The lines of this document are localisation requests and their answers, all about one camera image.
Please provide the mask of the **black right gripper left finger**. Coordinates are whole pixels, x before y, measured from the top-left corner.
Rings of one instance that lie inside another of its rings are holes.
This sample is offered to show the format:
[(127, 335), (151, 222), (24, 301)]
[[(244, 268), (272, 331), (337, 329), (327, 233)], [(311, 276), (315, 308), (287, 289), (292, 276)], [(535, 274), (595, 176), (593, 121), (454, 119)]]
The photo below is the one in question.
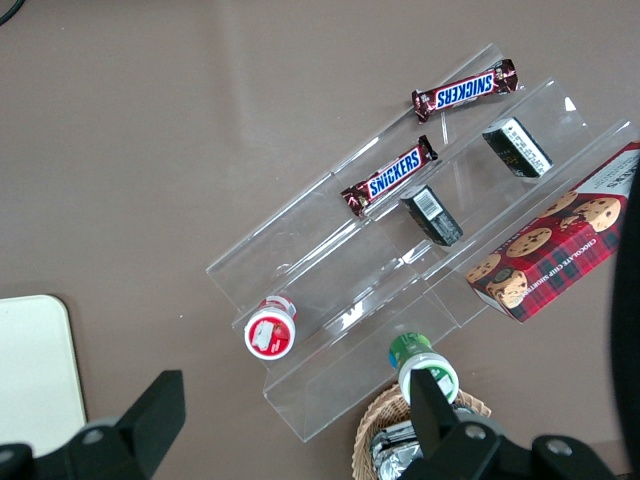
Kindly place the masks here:
[(151, 479), (184, 426), (183, 373), (166, 370), (113, 425), (77, 433), (34, 461), (35, 479)]

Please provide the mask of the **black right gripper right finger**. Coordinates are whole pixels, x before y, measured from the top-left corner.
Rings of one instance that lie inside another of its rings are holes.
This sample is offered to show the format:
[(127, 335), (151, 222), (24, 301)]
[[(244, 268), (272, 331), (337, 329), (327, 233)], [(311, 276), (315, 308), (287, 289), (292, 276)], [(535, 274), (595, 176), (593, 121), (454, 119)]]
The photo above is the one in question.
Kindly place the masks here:
[(529, 452), (477, 421), (461, 421), (432, 374), (411, 372), (411, 422), (422, 451), (403, 479), (529, 479)]

